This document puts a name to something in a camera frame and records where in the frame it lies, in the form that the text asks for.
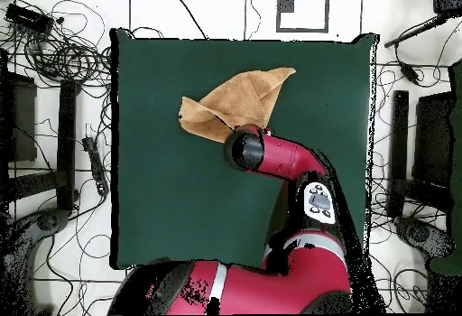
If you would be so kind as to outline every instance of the black cable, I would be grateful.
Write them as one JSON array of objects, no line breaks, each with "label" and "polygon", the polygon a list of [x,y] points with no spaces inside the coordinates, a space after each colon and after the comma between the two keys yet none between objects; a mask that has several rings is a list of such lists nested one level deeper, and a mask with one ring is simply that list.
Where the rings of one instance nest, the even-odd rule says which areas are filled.
[{"label": "black cable", "polygon": [[247,34],[247,0],[244,0],[244,39]]},{"label": "black cable", "polygon": [[136,29],[133,29],[133,30],[132,30],[132,34],[134,35],[134,33],[135,33],[137,30],[139,30],[139,29],[145,29],[145,30],[147,30],[147,31],[155,31],[157,34],[159,34],[159,38],[162,38],[162,39],[163,39],[163,34],[162,34],[161,31],[159,31],[158,29],[155,29],[155,28],[150,28],[150,27],[148,27],[148,26],[140,26],[140,27],[138,27],[138,28],[136,28]]},{"label": "black cable", "polygon": [[258,18],[260,19],[260,21],[258,22],[258,26],[256,27],[256,30],[253,31],[252,33],[250,33],[250,36],[249,36],[249,40],[252,38],[252,36],[254,35],[254,33],[257,33],[258,30],[260,29],[260,24],[262,23],[262,16],[260,15],[260,13],[255,9],[254,7],[254,0],[250,0],[250,6],[252,6],[252,9],[254,9],[254,11],[258,14]]},{"label": "black cable", "polygon": [[89,314],[89,311],[90,311],[90,308],[93,306],[93,304],[97,303],[97,302],[107,302],[107,301],[112,301],[114,299],[114,297],[111,297],[111,298],[101,298],[101,299],[96,299],[94,300],[89,306],[88,308],[85,310],[85,312],[83,313],[83,316],[91,316]]},{"label": "black cable", "polygon": [[62,303],[62,305],[60,306],[60,309],[58,310],[57,316],[60,316],[61,311],[62,311],[62,308],[63,308],[64,305],[68,302],[70,296],[71,296],[72,293],[74,292],[74,284],[72,284],[72,282],[71,282],[69,279],[65,278],[65,277],[62,276],[61,274],[58,274],[58,273],[53,269],[53,267],[51,267],[51,265],[50,265],[50,254],[51,254],[51,251],[53,250],[53,247],[54,247],[54,234],[51,236],[51,247],[50,247],[50,250],[48,251],[48,254],[47,254],[46,264],[47,264],[48,268],[50,269],[50,271],[51,271],[52,273],[54,273],[54,274],[55,274],[56,276],[58,276],[59,278],[65,280],[65,281],[68,282],[69,285],[70,285],[70,292],[69,292],[69,294],[68,294],[66,300]]},{"label": "black cable", "polygon": [[[414,26],[412,26],[411,28],[409,29],[406,29],[404,32],[402,32],[400,34],[400,36],[398,38],[401,38],[405,33],[407,33],[408,31],[410,30],[413,30],[414,28],[418,28],[426,23],[429,23],[430,21],[434,20],[435,17],[431,17],[429,20],[423,22],[423,23],[418,23]],[[460,24],[462,24],[462,20],[457,24],[457,26],[454,28],[454,30],[451,32],[451,34],[448,36],[448,38],[446,39],[446,41],[444,42],[443,44],[443,47],[441,49],[441,52],[439,54],[439,58],[438,58],[438,61],[436,63],[436,65],[432,65],[432,66],[429,66],[429,67],[432,67],[433,68],[433,78],[435,79],[435,82],[432,83],[431,85],[422,85],[420,82],[423,81],[423,72],[422,72],[422,78],[419,79],[416,71],[413,69],[413,66],[410,65],[410,64],[407,64],[405,62],[403,62],[400,57],[398,56],[398,47],[399,47],[399,43],[395,44],[394,45],[394,55],[396,57],[396,60],[398,61],[399,65],[401,66],[402,68],[402,72],[404,75],[406,75],[406,77],[411,81],[413,82],[415,85],[421,87],[421,88],[431,88],[433,86],[435,86],[436,84],[438,84],[440,81],[442,82],[448,82],[447,80],[442,80],[441,79],[441,71],[439,70],[439,68],[441,68],[441,66],[439,66],[439,62],[441,61],[441,58],[443,56],[443,52],[446,48],[446,45],[448,44],[448,41],[449,39],[452,37],[452,35],[456,32],[457,28],[460,26]]]},{"label": "black cable", "polygon": [[[66,12],[55,10],[57,5],[63,4],[65,2],[83,5],[88,10],[90,10],[92,13],[96,14],[100,18],[102,25],[103,25],[103,32],[101,33],[101,37],[99,38],[97,44],[94,44],[93,42],[79,36],[79,34],[82,33],[87,28],[87,25],[88,25],[88,18],[85,16],[85,14],[72,14],[72,13],[66,13]],[[110,116],[111,103],[109,100],[110,47],[105,48],[101,53],[97,51],[97,46],[99,42],[101,41],[104,35],[104,32],[105,32],[105,29],[106,29],[103,18],[101,17],[100,14],[98,14],[95,10],[89,8],[87,5],[80,3],[80,2],[73,1],[73,0],[59,1],[56,5],[52,7],[50,14],[44,13],[41,8],[35,5],[30,5],[28,3],[25,3],[25,4],[27,4],[27,8],[31,7],[33,9],[36,9],[37,11],[39,11],[39,13],[48,15],[53,19],[56,14],[63,15],[64,18],[67,18],[67,17],[83,18],[84,24],[82,27],[79,28],[77,32],[73,32],[71,29],[66,28],[63,25],[63,22],[65,20],[63,18],[60,18],[54,24],[50,36],[46,40],[40,43],[33,42],[31,39],[27,39],[23,35],[18,35],[16,37],[15,29],[12,30],[12,27],[10,26],[8,27],[8,32],[6,34],[0,33],[0,35],[3,34],[6,36],[5,39],[3,39],[3,37],[1,38],[0,43],[8,46],[13,42],[10,46],[10,50],[12,50],[12,53],[13,53],[13,54],[10,53],[10,56],[11,56],[10,58],[15,58],[16,55],[24,56],[29,66],[22,65],[22,64],[17,64],[17,65],[20,65],[24,68],[24,72],[26,73],[27,76],[29,76],[27,74],[27,70],[33,70],[37,73],[37,76],[45,85],[45,87],[37,86],[38,88],[59,88],[60,87],[59,83],[61,79],[73,78],[80,82],[82,91],[85,94],[93,98],[101,98],[102,107],[101,107],[101,114],[100,114],[100,122],[98,124],[98,130],[96,133],[96,141],[102,135],[105,138],[105,144],[110,146],[110,144],[107,141],[106,134],[105,134],[105,131],[107,129],[111,130],[111,116]],[[158,32],[160,36],[163,36],[162,33],[160,33],[159,31],[155,29],[152,29],[152,30]],[[21,48],[23,47],[23,53],[20,53],[19,51],[20,47]],[[93,94],[87,91],[87,88],[101,88],[101,87],[104,88],[104,91],[103,93],[99,95],[96,95],[96,94]],[[49,118],[43,120],[41,123],[36,124],[36,125],[44,124],[45,122],[48,122],[48,126],[50,130],[55,135],[46,135],[46,134],[36,134],[36,135],[57,137],[58,133],[52,128],[51,121]],[[46,159],[44,151],[42,150],[40,145],[35,141],[33,136],[31,134],[28,134],[27,132],[25,132],[24,130],[20,128],[17,128],[17,130],[23,132],[26,136],[30,137],[37,144],[37,146],[39,147],[42,153],[43,159],[48,166],[47,170],[54,172],[54,170],[51,168],[50,163]],[[79,140],[75,138],[72,138],[72,140],[78,142],[79,144],[82,144]],[[82,189],[83,189],[84,184],[85,182],[82,184],[80,188],[80,198],[82,197]],[[51,197],[47,199],[46,201],[44,201],[40,205],[39,209],[42,207],[43,204],[45,204],[47,201],[52,200],[53,198],[54,197]],[[74,237],[78,239],[79,247],[80,249],[82,249],[81,244],[79,243],[79,231],[87,225],[88,221],[93,216],[95,210],[99,206],[101,206],[105,201],[106,201],[106,197],[101,199],[99,203],[93,208],[87,209],[83,212],[78,211],[76,216],[69,218],[69,221],[76,219],[76,235],[74,235],[71,239],[69,239],[60,249],[58,249],[53,254],[51,254],[52,249],[54,247],[54,238],[53,238],[51,249],[49,250],[46,261],[35,270],[35,272],[37,272],[43,265],[48,265],[51,271],[60,278],[60,279],[56,279],[56,281],[69,283],[69,285],[71,286],[70,294],[68,295],[64,303],[60,306],[59,315],[61,315],[65,304],[69,301],[69,298],[72,292],[74,291],[73,284],[72,284],[73,282],[69,279],[66,279],[64,276],[57,274],[56,271],[54,271],[54,269],[50,265],[50,260],[59,251],[61,251],[61,249],[65,247]],[[78,229],[79,218],[87,214],[90,211],[91,211],[91,214],[86,219],[83,226]],[[100,234],[100,235],[94,236],[93,238],[95,237],[106,237],[106,235]],[[91,254],[87,252],[85,254],[90,257],[96,257],[96,256],[92,256]],[[80,279],[79,283],[80,283],[79,301],[70,310],[64,313],[64,315],[73,311],[79,304],[81,304],[83,308],[83,301],[84,301],[85,293],[87,291],[88,282],[85,282],[82,279]]]},{"label": "black cable", "polygon": [[183,4],[183,6],[185,7],[185,9],[188,11],[189,13],[189,16],[191,17],[192,21],[194,22],[194,24],[196,24],[196,26],[199,28],[200,32],[202,33],[202,36],[208,40],[208,37],[206,34],[204,34],[204,31],[202,31],[202,28],[200,28],[198,22],[196,21],[196,19],[194,18],[194,16],[192,15],[191,11],[189,10],[188,6],[184,3],[183,0],[180,0],[180,2]]}]

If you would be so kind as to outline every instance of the brown cloth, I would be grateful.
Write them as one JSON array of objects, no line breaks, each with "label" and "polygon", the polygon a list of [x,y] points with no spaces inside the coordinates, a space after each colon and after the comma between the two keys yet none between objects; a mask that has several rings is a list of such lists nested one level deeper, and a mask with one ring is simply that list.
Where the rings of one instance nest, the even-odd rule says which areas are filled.
[{"label": "brown cloth", "polygon": [[236,127],[255,124],[265,128],[282,83],[293,68],[239,73],[199,102],[183,97],[180,125],[189,133],[224,143]]}]

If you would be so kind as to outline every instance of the green mat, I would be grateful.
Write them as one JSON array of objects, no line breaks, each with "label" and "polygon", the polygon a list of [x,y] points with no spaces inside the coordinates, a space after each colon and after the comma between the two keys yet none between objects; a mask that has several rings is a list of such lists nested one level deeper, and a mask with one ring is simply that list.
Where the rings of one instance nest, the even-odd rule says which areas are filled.
[{"label": "green mat", "polygon": [[261,265],[281,182],[233,170],[222,144],[185,132],[178,121],[181,97],[199,101],[248,70],[297,70],[282,86],[270,128],[329,157],[362,241],[377,36],[353,43],[135,40],[113,30],[111,40],[118,66],[114,268],[163,256]]}]

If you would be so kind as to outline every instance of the black connector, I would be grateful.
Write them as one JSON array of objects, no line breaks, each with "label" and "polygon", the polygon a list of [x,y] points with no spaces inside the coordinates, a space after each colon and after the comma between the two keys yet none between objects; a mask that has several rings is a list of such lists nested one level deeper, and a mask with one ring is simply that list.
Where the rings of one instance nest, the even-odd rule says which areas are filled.
[{"label": "black connector", "polygon": [[105,171],[97,150],[97,143],[92,137],[85,137],[82,139],[82,144],[83,149],[90,156],[91,173],[97,184],[97,193],[101,197],[105,197],[109,193],[109,186],[107,185]]},{"label": "black connector", "polygon": [[411,65],[405,64],[404,62],[401,63],[401,73],[402,75],[412,82],[415,85],[419,85],[417,82],[419,80],[419,75],[417,72],[412,68]]},{"label": "black connector", "polygon": [[37,40],[45,40],[53,28],[51,17],[15,4],[8,5],[5,20],[13,24],[20,33],[25,33]]}]

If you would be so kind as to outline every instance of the robot control buttons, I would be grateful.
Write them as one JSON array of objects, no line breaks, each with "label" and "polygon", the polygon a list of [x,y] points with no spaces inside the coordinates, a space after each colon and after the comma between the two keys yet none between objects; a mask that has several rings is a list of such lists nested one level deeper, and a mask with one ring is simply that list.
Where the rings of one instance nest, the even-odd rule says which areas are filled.
[{"label": "robot control buttons", "polygon": [[304,190],[305,214],[321,223],[336,222],[330,191],[319,182],[310,183]]}]

